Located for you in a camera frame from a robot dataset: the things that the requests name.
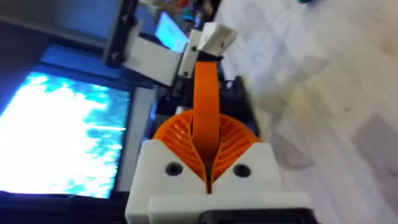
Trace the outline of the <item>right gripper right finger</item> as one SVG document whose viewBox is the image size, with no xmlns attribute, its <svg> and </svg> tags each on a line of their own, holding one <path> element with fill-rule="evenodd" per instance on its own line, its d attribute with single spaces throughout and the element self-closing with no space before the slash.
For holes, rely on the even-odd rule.
<svg viewBox="0 0 398 224">
<path fill-rule="evenodd" d="M 214 194 L 282 192 L 274 152 L 242 122 L 220 117 L 220 146 L 213 163 Z"/>
</svg>

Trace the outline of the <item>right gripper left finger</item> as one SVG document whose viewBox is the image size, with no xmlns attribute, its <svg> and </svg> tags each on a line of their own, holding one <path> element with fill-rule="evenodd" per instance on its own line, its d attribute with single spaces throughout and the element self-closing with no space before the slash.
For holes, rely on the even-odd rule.
<svg viewBox="0 0 398 224">
<path fill-rule="evenodd" d="M 192 123 L 191 110 L 177 114 L 143 143 L 126 204 L 128 223 L 199 223 L 207 180 Z"/>
</svg>

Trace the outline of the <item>bare white finger of the left gripper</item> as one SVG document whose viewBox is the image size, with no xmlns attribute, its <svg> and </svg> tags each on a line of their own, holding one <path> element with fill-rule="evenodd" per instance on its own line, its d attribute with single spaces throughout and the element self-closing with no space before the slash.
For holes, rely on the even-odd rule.
<svg viewBox="0 0 398 224">
<path fill-rule="evenodd" d="M 201 31 L 198 49 L 214 56 L 221 56 L 235 41 L 237 32 L 217 22 L 206 22 Z"/>
</svg>

